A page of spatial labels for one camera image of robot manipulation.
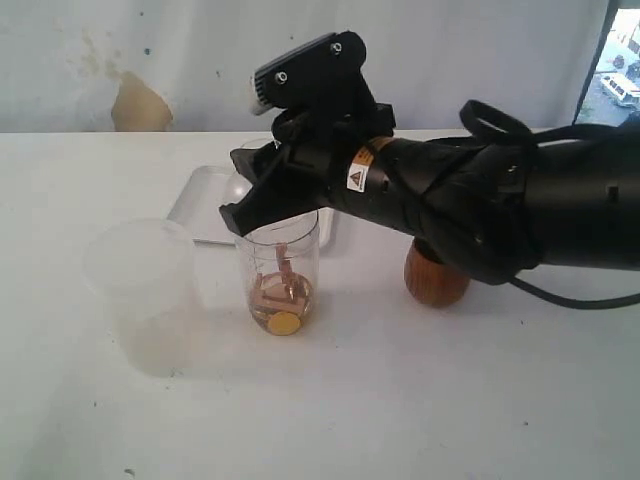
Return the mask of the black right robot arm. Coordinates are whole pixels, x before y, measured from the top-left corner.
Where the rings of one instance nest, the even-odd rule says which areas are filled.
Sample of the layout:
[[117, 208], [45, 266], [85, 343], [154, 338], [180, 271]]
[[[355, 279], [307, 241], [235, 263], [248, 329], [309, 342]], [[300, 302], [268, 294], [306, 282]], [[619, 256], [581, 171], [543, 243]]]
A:
[[427, 256], [497, 285], [541, 264], [639, 266], [639, 124], [534, 132], [471, 100], [464, 137], [394, 135], [388, 113], [327, 120], [284, 112], [275, 143], [236, 149], [245, 197], [224, 205], [228, 229], [323, 207], [410, 235]]

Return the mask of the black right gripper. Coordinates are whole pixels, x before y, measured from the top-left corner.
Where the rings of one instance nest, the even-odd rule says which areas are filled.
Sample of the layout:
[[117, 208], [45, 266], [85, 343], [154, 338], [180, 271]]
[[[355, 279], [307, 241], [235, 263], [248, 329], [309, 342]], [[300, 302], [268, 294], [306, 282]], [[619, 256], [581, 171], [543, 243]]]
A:
[[278, 148], [230, 152], [233, 165], [247, 160], [251, 183], [233, 173], [219, 213], [237, 236], [317, 210], [366, 210], [390, 190], [380, 157], [393, 141], [395, 116], [389, 104], [335, 103], [296, 107], [272, 125]]

